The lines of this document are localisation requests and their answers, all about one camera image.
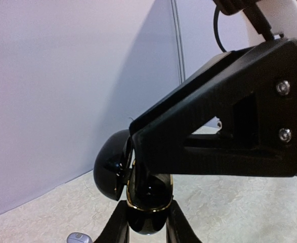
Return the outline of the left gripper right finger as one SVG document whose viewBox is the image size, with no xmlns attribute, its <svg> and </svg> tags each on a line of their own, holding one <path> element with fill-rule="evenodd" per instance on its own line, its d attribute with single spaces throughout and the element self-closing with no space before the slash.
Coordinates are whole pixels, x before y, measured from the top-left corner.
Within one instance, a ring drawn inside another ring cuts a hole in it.
<svg viewBox="0 0 297 243">
<path fill-rule="evenodd" d="M 167 243 L 202 243 L 194 233 L 178 202 L 173 200 L 166 220 Z"/>
</svg>

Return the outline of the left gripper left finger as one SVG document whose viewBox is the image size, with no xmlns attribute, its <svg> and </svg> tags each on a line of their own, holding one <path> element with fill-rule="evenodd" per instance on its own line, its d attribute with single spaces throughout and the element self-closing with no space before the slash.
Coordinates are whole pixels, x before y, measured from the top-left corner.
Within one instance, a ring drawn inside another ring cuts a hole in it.
<svg viewBox="0 0 297 243">
<path fill-rule="evenodd" d="M 120 201 L 95 243 L 128 243 L 130 227 L 127 220 L 127 202 Z"/>
</svg>

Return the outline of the black earbud charging case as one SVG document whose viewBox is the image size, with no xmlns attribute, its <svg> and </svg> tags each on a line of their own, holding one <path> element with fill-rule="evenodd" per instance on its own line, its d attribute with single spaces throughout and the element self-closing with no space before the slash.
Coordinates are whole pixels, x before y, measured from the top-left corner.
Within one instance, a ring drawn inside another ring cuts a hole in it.
<svg viewBox="0 0 297 243">
<path fill-rule="evenodd" d="M 106 197 L 118 201 L 126 192 L 126 217 L 130 228 L 149 235 L 166 223 L 173 200 L 173 177 L 151 174 L 132 158 L 134 148 L 128 130 L 111 135 L 94 163 L 94 182 Z"/>
</svg>

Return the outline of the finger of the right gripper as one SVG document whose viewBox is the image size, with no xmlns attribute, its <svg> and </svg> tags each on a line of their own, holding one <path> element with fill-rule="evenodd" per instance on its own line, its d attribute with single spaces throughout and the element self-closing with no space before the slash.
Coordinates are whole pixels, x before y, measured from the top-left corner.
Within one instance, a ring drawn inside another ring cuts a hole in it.
<svg viewBox="0 0 297 243">
<path fill-rule="evenodd" d="M 263 42 L 131 134 L 151 174 L 297 175 L 297 39 Z"/>
<path fill-rule="evenodd" d="M 198 71 L 191 75 L 183 84 L 170 92 L 167 96 L 149 108 L 137 119 L 135 119 L 129 127 L 131 134 L 139 131 L 153 120 L 164 114 L 174 105 L 178 104 L 193 92 L 205 86 L 213 77 L 221 73 L 232 63 L 252 50 L 252 47 L 230 51 L 219 54 L 203 65 Z"/>
</svg>

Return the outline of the left aluminium frame post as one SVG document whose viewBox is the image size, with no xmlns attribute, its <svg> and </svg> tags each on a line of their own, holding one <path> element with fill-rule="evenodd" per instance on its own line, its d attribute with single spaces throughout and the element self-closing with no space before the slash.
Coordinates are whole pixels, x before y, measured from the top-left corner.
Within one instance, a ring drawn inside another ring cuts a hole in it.
<svg viewBox="0 0 297 243">
<path fill-rule="evenodd" d="M 176 46 L 178 54 L 178 71 L 179 71 L 179 83 L 182 84 L 186 80 L 185 60 L 184 60 L 184 49 L 183 40 L 181 33 L 181 25 L 179 19 L 179 11 L 176 0 L 171 0 L 171 7 L 173 13 L 173 22 L 176 37 Z"/>
</svg>

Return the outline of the purple earbud charging case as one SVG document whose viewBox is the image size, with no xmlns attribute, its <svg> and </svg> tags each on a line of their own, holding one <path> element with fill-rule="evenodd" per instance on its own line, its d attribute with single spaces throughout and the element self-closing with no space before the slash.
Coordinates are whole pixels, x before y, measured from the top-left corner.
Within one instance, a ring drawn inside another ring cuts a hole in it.
<svg viewBox="0 0 297 243">
<path fill-rule="evenodd" d="M 92 239 L 89 235 L 81 232 L 70 233 L 66 239 L 67 243 L 92 243 Z"/>
</svg>

